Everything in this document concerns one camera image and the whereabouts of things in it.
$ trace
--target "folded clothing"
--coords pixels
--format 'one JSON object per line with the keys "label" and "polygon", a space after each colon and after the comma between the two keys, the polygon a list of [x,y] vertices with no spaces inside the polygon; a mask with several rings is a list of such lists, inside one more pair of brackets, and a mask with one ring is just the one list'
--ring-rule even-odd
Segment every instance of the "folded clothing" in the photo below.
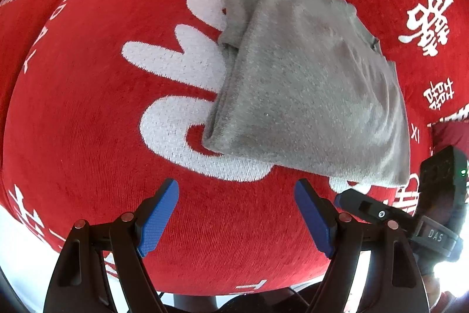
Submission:
{"label": "folded clothing", "polygon": [[395,64],[345,0],[225,0],[227,75],[212,151],[382,186],[407,185]]}

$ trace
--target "black robotic device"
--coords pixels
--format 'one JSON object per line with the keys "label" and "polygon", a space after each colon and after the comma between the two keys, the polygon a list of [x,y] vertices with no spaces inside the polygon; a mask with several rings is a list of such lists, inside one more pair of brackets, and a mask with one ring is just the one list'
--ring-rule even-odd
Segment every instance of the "black robotic device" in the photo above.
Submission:
{"label": "black robotic device", "polygon": [[[467,158],[449,146],[423,161],[420,200],[414,217],[353,189],[334,201],[320,198],[306,179],[295,200],[316,244],[331,259],[307,313],[342,313],[361,251],[371,260],[359,313],[428,313],[421,270],[459,259],[459,233],[466,214]],[[179,187],[166,179],[135,213],[112,223],[77,221],[60,253],[49,284],[44,313],[117,313],[107,281],[103,251],[112,251],[130,313],[179,311],[162,304],[142,259],[154,250],[177,204]],[[451,198],[444,222],[426,215]]]}

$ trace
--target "black cable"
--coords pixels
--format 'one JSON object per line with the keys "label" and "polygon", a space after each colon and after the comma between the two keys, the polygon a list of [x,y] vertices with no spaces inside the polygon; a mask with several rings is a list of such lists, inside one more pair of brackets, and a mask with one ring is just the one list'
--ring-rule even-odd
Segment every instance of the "black cable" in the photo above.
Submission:
{"label": "black cable", "polygon": [[290,289],[307,307],[309,307],[309,303],[308,301],[306,301],[302,295],[300,295],[296,290],[294,290],[292,287],[288,287],[288,289]]}

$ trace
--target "silver screw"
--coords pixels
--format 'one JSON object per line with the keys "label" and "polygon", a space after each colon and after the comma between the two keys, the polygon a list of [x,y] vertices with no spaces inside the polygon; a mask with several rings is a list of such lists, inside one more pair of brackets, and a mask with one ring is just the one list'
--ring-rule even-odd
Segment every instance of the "silver screw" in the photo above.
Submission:
{"label": "silver screw", "polygon": [[398,229],[399,224],[396,221],[388,221],[388,227],[390,229]]}
{"label": "silver screw", "polygon": [[86,225],[86,221],[84,221],[83,219],[80,219],[79,221],[75,222],[74,227],[76,229],[82,229],[85,225]]}
{"label": "silver screw", "polygon": [[350,214],[342,212],[341,214],[339,214],[339,220],[344,223],[349,223],[352,221],[352,217],[350,216]]}
{"label": "silver screw", "polygon": [[125,212],[120,218],[123,221],[131,221],[134,218],[134,215],[132,214],[132,212]]}

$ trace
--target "gray folded shirt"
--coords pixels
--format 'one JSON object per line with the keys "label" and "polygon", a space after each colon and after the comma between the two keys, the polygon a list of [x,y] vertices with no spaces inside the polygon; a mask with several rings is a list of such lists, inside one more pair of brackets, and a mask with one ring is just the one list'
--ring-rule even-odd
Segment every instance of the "gray folded shirt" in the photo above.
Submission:
{"label": "gray folded shirt", "polygon": [[345,0],[225,0],[227,74],[212,151],[387,187],[407,185],[395,64]]}

